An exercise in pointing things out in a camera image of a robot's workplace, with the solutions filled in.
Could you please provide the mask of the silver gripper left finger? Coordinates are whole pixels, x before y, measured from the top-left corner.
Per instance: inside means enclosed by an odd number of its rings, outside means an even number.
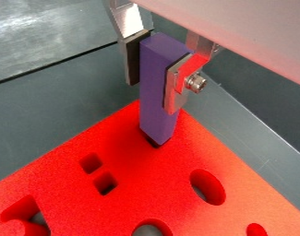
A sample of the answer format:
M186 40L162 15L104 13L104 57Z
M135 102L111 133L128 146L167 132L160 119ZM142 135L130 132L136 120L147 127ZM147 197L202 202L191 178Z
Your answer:
M118 34L126 83L132 86L139 82L139 43L152 30L151 13L130 0L103 0L103 6Z

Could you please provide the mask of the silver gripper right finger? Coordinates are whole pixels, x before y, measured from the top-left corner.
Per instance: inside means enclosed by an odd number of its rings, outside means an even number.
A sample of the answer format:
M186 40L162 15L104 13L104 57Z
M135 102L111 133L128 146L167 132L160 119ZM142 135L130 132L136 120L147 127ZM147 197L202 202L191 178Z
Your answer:
M206 79L198 70L205 66L218 49L218 45L187 31L184 46L191 50L166 70L166 87L163 108L168 115L174 114L186 103L187 92L198 94L205 86Z

